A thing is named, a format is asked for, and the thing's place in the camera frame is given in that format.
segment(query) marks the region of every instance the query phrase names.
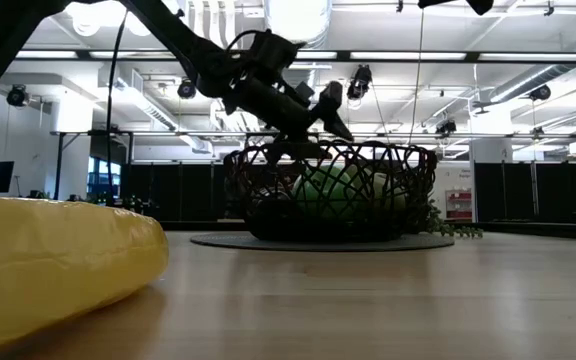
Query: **green object in basket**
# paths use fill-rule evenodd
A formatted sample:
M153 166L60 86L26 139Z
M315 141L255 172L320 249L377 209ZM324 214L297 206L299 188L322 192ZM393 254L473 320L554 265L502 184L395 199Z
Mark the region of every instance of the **green object in basket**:
M368 169L360 170L356 165L348 166L346 173L350 177L353 187L361 191L361 194L365 196L365 198L363 196L358 196L357 198L372 199L372 208L374 210L390 211L392 209L400 212L406 209L406 197L403 194L403 189L398 187L395 181L394 191L390 192L391 183L386 174L379 172L373 174Z
M348 220L355 212L351 200L355 199L356 191L350 176L334 166L307 168L292 192L299 207L309 216Z
M375 208L394 210L396 212L404 211L406 209L406 197L403 194L403 189L398 187L397 183L394 182L394 191L391 192L391 186L391 182L387 179L386 174L375 173L375 180L373 181Z

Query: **window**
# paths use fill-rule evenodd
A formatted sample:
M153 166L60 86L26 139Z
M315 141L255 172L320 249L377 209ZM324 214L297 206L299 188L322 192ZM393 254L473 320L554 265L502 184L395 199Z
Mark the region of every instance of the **window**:
M111 163L113 196L119 197L121 185L121 165ZM108 162L90 157L88 160L88 193L102 194L108 192Z

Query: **ceiling light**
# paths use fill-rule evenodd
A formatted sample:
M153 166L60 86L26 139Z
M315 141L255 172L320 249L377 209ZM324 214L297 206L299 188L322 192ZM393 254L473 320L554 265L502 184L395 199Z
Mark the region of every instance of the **ceiling light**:
M133 13L128 13L128 16L126 17L126 27L134 35L137 36L150 35L150 30L148 30L148 28L141 22L141 20L137 19L137 17Z
M135 136L175 136L174 132L164 132L164 131L144 131L133 133Z
M75 59L77 53L74 51L35 51L35 50L22 50L17 53L18 59Z
M352 60L452 60L466 58L466 53L455 52L351 52Z
M547 53L483 53L479 55L481 61L576 61L576 54L547 54Z
M214 137L246 136L245 132L221 132L221 131L212 131L212 132L210 132L210 131L207 131L207 132L182 131L179 134L188 134L188 135L192 135L192 136L214 136Z
M91 51L90 56L96 59L112 59L112 51ZM149 60L149 59L170 58L175 59L174 55L169 51L119 51L117 52L117 59L121 60Z
M337 53L334 51L299 51L296 59L336 59Z
M332 70L332 65L324 64L292 64L290 70Z

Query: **light fixture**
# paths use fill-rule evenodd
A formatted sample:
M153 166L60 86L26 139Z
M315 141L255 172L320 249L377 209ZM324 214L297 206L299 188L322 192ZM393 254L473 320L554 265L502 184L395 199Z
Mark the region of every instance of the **light fixture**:
M133 13L129 13L126 17L126 27L137 36L150 35L150 30Z
M144 131L144 132L135 132L133 133L135 136L176 136L174 132L167 132L167 131Z
M17 53L17 59L76 59L77 53L74 51L44 51L44 50L22 50Z
M308 51L302 50L297 52L295 59L314 59L314 60L332 60L337 58L337 53L334 51Z
M181 131L179 132L180 138L182 136L192 135L192 136L212 136L212 137L236 137L236 136L246 136L245 132L225 132L225 131L207 131L207 132L199 132L199 131Z
M94 4L73 2L64 10L72 17L72 26L81 36L93 36L102 26L117 27L121 24L126 8L118 1L102 1ZM148 36L150 31L132 13L126 17L126 27L137 36Z
M96 59L112 59L112 51L91 51L90 56ZM119 51L117 59L120 60L149 60L157 58L175 59L175 56L169 51Z
M548 54L548 53L483 53L479 55L481 61L576 61L576 54Z
M327 64L292 64L290 70L332 70L332 65Z
M460 61L466 58L466 53L457 52L351 52L352 60L446 60Z

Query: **fluorescent light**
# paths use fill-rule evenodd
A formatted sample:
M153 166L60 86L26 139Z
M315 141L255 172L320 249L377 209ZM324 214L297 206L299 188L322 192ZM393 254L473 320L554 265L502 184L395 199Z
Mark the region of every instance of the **fluorescent light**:
M96 59L112 59L112 51L91 51L90 56ZM174 55L168 51L119 51L117 53L118 59L154 59L154 58L170 58L174 59Z
M453 60L466 58L466 53L453 52L351 52L353 60Z
M483 53L481 61L576 61L576 54Z
M74 51L45 51L45 50L22 50L17 53L17 58L19 59L75 59L77 58L77 53Z
M324 64L292 64L290 70L331 70L332 65Z
M175 160L133 160L132 164L172 164L177 163L178 161Z
M180 131L179 134L187 134L192 136L216 136L216 137L226 137L226 136L246 136L245 132L220 132L220 131L208 131L208 132L199 132L199 131Z
M334 51L299 51L296 59L336 59L337 53Z
M144 131L133 133L135 136L175 136L174 132L163 132L163 131Z

